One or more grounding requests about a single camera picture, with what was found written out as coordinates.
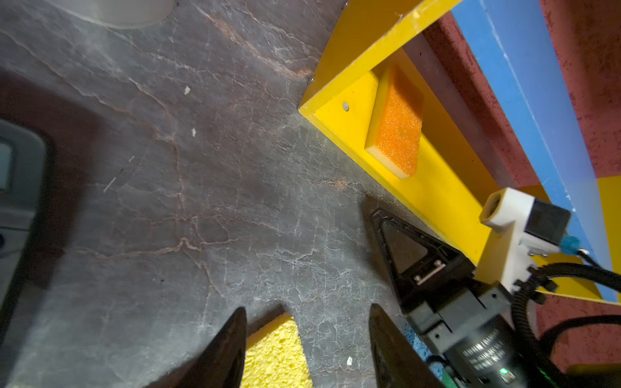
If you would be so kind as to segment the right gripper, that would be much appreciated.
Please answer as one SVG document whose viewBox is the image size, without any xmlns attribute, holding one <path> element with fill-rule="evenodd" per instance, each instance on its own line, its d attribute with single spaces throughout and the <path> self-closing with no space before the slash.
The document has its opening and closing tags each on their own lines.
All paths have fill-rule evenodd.
<svg viewBox="0 0 621 388">
<path fill-rule="evenodd" d="M 470 287 L 469 258 L 385 209 L 371 221 L 399 307 L 458 387 L 548 386 L 504 317 L 503 286 Z"/>
</svg>

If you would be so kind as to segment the orange sponge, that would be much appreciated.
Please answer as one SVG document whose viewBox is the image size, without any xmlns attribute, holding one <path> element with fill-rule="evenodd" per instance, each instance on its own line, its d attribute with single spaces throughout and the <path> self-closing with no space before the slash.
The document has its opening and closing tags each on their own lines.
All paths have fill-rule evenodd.
<svg viewBox="0 0 621 388">
<path fill-rule="evenodd" d="M 365 150 L 399 179 L 417 172 L 425 97 L 399 66 L 378 83 Z"/>
</svg>

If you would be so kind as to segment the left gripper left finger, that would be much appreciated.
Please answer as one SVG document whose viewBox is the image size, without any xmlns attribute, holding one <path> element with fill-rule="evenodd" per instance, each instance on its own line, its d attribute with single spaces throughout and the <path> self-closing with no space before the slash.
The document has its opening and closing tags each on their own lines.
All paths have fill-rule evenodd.
<svg viewBox="0 0 621 388">
<path fill-rule="evenodd" d="M 147 387 L 240 387 L 247 348 L 247 312 L 237 308 L 207 348 Z"/>
</svg>

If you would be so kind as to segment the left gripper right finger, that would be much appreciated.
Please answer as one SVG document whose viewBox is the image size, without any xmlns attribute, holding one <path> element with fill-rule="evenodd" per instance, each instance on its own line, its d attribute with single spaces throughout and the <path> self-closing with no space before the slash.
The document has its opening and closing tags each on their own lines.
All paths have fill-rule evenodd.
<svg viewBox="0 0 621 388">
<path fill-rule="evenodd" d="M 369 313 L 377 387 L 436 387 L 437 378 L 377 303 Z"/>
</svg>

